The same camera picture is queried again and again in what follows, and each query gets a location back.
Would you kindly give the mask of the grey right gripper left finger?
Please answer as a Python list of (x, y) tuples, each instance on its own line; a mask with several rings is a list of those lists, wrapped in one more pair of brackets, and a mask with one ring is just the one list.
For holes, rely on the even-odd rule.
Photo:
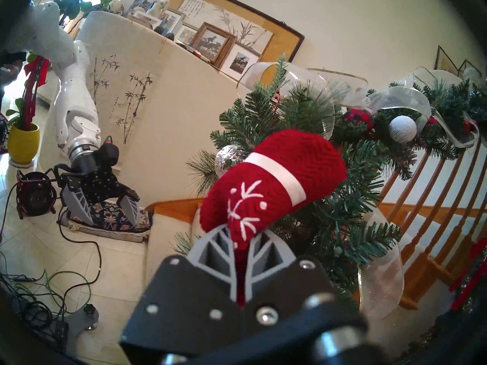
[(227, 225), (158, 267), (121, 335), (121, 346), (228, 346), (244, 338), (234, 243)]

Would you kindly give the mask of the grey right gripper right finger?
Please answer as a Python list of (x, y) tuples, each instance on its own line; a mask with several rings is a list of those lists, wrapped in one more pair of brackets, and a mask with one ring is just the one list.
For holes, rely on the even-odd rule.
[(296, 256), (270, 230), (250, 242), (245, 274), (244, 330), (278, 326), (291, 331), (366, 331), (366, 319), (343, 304), (324, 267)]

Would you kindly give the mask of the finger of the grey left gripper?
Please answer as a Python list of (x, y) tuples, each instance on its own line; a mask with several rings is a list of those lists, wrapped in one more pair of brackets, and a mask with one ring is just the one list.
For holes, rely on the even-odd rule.
[(140, 209), (138, 202), (127, 195), (117, 199), (117, 205), (123, 211), (123, 214), (131, 223), (132, 226), (137, 227), (140, 222)]
[(81, 188), (80, 181), (68, 178), (66, 184), (61, 189), (61, 200), (63, 206), (66, 206), (71, 213), (82, 220), (87, 225), (92, 226), (93, 220), (90, 213), (90, 207)]

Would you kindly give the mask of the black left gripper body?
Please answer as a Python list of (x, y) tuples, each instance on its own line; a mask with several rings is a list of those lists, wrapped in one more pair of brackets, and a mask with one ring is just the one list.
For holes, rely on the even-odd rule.
[(138, 202), (137, 193), (122, 184), (112, 171), (114, 159), (100, 155), (81, 155), (73, 165), (57, 164), (57, 184), (64, 202), (102, 202), (123, 198)]

